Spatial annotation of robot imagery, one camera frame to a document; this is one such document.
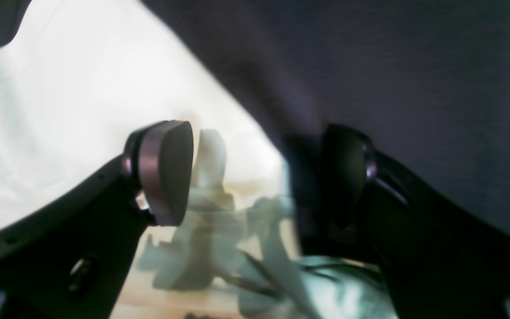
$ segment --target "dark fabric cover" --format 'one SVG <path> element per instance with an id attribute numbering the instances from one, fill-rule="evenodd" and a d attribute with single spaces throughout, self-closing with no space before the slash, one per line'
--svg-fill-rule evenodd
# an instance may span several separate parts
<path id="1" fill-rule="evenodd" d="M 510 234 L 510 0 L 144 3 L 279 149 L 350 125 Z"/>

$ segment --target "black plastic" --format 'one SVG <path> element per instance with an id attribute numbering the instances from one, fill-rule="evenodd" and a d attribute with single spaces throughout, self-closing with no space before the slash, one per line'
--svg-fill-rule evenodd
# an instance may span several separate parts
<path id="1" fill-rule="evenodd" d="M 510 293 L 510 236 L 468 214 L 404 166 L 377 153 L 409 198 L 405 208 L 376 192 L 359 220 L 380 256 L 402 319 L 504 318 Z"/>
<path id="2" fill-rule="evenodd" d="M 322 136 L 321 149 L 325 211 L 336 227 L 354 228 L 359 202 L 377 178 L 373 144 L 362 133 L 333 124 Z"/>
<path id="3" fill-rule="evenodd" d="M 157 128 L 164 130 L 161 143 L 142 143 Z M 130 136 L 123 156 L 61 198 L 0 230 L 0 319 L 109 317 L 139 238 L 152 223 L 151 214 L 135 201 L 143 177 L 138 172 L 143 170 L 137 165 L 135 171 L 131 164 L 139 162 L 143 152 L 158 155 L 149 159 L 161 171 L 170 170 L 161 173 L 158 187 L 177 186 L 161 200 L 182 218 L 192 147 L 187 122 L 165 121 L 141 129 Z"/>

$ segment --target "gray fabric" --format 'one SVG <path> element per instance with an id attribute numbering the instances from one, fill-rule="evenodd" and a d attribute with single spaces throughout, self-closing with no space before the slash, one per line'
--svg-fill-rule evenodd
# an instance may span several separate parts
<path id="1" fill-rule="evenodd" d="M 350 125 L 510 234 L 510 1 L 144 2 L 279 147 Z"/>

